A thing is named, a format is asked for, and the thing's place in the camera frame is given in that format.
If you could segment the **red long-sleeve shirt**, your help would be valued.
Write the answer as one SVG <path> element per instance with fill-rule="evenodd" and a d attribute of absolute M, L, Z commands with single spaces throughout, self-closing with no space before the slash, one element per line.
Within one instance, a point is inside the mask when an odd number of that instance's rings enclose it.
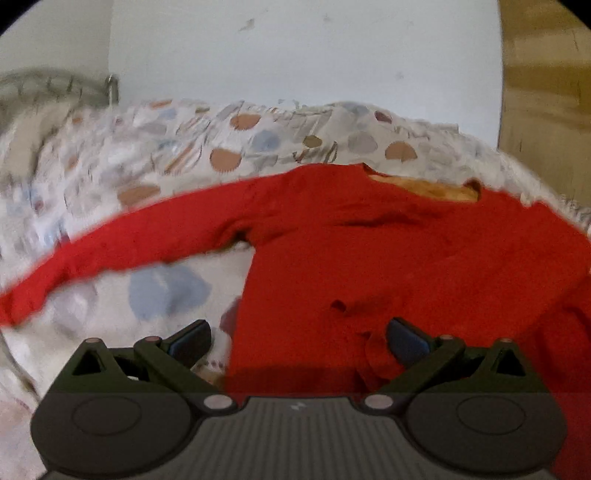
<path fill-rule="evenodd" d="M 255 250 L 225 387 L 360 395 L 403 371 L 388 322 L 475 346 L 516 341 L 568 424 L 555 473 L 590 475 L 590 243 L 546 204 L 467 185 L 468 202 L 415 194 L 358 165 L 308 165 L 185 193 L 60 246 L 1 297 L 23 322 L 58 286 L 221 250 Z"/>

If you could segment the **patterned beige quilt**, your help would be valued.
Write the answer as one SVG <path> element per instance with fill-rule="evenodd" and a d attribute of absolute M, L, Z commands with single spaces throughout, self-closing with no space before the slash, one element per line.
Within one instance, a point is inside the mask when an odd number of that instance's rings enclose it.
<path fill-rule="evenodd" d="M 57 244 L 132 207 L 305 164 L 366 163 L 451 184 L 476 179 L 529 204 L 541 200 L 581 229 L 590 212 L 514 158 L 456 125 L 339 102 L 294 110 L 165 100 L 96 109 L 54 102 L 17 116 L 1 137 L 1 283 L 27 274 Z M 29 423 L 79 342 L 127 346 L 197 319 L 213 344 L 196 375 L 221 385 L 252 249 L 239 244 L 171 265 L 106 274 L 55 292 L 21 327 L 1 332 L 1 475 L 44 473 Z"/>

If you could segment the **wooden wardrobe panel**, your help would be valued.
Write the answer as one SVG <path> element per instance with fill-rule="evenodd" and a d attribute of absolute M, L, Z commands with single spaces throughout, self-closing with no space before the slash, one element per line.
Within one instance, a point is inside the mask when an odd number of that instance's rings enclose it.
<path fill-rule="evenodd" d="M 590 29 L 559 1 L 501 1 L 499 148 L 590 204 Z"/>

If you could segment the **metal bed headboard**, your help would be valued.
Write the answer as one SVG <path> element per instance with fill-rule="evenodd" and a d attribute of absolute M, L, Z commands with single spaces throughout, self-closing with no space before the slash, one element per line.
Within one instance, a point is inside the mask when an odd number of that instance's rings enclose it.
<path fill-rule="evenodd" d="M 67 99 L 92 106 L 117 105 L 119 79 L 113 74 L 95 79 L 56 68 L 26 68 L 1 74 L 1 109 L 4 111 Z"/>

